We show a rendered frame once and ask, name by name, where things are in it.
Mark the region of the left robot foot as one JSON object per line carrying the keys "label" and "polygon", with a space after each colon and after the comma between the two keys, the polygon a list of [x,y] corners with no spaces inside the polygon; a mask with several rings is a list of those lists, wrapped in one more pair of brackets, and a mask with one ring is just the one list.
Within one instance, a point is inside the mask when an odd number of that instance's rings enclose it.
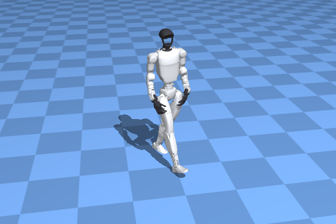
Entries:
{"label": "left robot foot", "polygon": [[156,145],[156,142],[154,142],[154,143],[152,144],[152,147],[153,147],[154,149],[156,149],[156,150],[157,150],[158,152],[160,152],[160,153],[163,153],[163,154],[168,153],[168,151],[167,151],[162,145],[157,146],[157,145]]}

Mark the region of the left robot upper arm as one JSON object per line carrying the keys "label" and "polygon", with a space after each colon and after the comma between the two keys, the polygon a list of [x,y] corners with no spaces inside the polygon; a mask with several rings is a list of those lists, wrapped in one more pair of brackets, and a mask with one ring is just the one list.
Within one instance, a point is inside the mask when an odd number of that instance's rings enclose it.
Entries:
{"label": "left robot upper arm", "polygon": [[179,75],[184,75],[187,73],[185,66],[186,62],[186,51],[183,48],[177,48],[180,53],[180,68],[179,68]]}

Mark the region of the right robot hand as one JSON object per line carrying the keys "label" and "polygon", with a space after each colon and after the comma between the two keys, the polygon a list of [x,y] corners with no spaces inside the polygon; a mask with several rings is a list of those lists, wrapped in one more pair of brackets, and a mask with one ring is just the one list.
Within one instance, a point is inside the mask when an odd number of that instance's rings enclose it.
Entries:
{"label": "right robot hand", "polygon": [[161,104],[159,101],[158,101],[158,98],[157,98],[157,96],[154,94],[153,95],[154,96],[154,100],[152,101],[153,103],[154,103],[154,108],[156,109],[156,112],[158,113],[158,114],[163,114],[163,113],[165,113],[167,110],[164,110],[163,108],[162,108],[162,106],[164,106],[164,107],[166,107],[165,105],[163,105],[163,104]]}

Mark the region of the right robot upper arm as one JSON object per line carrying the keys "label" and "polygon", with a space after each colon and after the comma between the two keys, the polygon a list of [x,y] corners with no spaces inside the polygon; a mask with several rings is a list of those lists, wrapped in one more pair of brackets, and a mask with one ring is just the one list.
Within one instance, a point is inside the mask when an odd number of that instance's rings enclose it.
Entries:
{"label": "right robot upper arm", "polygon": [[158,58],[158,53],[153,52],[148,54],[147,56],[147,74],[149,75],[149,81],[154,81],[155,80],[155,74],[153,74],[154,70],[154,65],[155,62],[157,61]]}

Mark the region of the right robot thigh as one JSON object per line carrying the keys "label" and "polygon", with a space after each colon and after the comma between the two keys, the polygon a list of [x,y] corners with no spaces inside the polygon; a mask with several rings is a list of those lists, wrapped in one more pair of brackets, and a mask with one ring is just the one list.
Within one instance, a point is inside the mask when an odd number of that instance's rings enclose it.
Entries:
{"label": "right robot thigh", "polygon": [[166,106],[166,107],[162,106],[162,108],[167,111],[163,114],[160,114],[160,116],[161,116],[161,119],[165,127],[164,131],[166,131],[168,136],[170,136],[170,133],[174,134],[173,116],[172,116],[170,104],[163,93],[160,94],[157,98],[161,104]]}

